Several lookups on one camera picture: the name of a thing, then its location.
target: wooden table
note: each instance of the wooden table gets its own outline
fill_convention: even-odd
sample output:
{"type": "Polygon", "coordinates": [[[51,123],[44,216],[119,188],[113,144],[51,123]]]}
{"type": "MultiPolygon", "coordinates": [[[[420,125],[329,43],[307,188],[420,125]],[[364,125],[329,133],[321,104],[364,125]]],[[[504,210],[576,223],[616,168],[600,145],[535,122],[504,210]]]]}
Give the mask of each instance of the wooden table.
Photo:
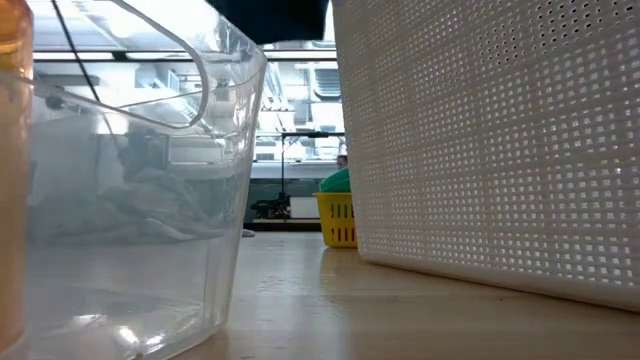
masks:
{"type": "Polygon", "coordinates": [[[179,360],[640,359],[640,315],[243,239],[225,330],[179,360]]]}

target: green object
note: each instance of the green object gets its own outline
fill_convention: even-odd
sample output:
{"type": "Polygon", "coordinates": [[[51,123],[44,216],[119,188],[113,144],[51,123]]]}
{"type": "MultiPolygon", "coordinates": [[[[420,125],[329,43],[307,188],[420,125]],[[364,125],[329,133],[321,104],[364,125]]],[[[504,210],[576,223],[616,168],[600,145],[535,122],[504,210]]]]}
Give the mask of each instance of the green object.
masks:
{"type": "Polygon", "coordinates": [[[320,192],[351,192],[349,168],[338,170],[320,183],[320,192]]]}

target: clear plastic container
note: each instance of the clear plastic container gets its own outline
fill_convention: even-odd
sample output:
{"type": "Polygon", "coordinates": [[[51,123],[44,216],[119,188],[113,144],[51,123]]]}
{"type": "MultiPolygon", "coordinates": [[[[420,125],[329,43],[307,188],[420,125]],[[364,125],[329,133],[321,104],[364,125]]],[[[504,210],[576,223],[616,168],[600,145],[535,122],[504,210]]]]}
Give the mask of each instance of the clear plastic container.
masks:
{"type": "Polygon", "coordinates": [[[118,109],[35,84],[26,358],[167,358],[224,325],[266,59],[215,29],[240,41],[178,34],[205,65],[203,93],[118,109]],[[202,116],[173,121],[181,102],[202,116]]]}

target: ceiling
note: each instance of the ceiling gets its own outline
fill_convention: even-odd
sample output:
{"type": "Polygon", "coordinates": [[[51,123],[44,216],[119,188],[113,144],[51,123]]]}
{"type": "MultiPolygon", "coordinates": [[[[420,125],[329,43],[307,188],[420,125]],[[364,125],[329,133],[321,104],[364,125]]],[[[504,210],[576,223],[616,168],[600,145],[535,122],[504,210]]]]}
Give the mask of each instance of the ceiling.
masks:
{"type": "MultiPolygon", "coordinates": [[[[27,2],[34,14],[34,50],[36,52],[70,51],[51,0],[27,0],[27,2]]],[[[173,41],[109,0],[58,0],[58,4],[79,51],[182,50],[173,41]]],[[[167,11],[177,11],[176,7],[166,5],[165,7],[167,11]]],[[[190,20],[207,21],[206,19],[190,20]]],[[[335,48],[331,10],[327,13],[327,20],[325,36],[327,41],[286,42],[267,45],[265,50],[335,48]]]]}

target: orange bottle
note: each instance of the orange bottle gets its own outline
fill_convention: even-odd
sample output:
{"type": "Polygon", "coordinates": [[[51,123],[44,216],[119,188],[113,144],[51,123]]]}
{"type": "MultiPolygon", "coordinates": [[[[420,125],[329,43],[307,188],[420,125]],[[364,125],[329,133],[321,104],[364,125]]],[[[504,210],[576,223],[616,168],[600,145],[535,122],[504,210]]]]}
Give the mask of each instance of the orange bottle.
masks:
{"type": "MultiPolygon", "coordinates": [[[[25,0],[0,0],[0,71],[31,78],[33,17],[25,0]]],[[[29,86],[0,78],[0,354],[22,336],[29,86]]]]}

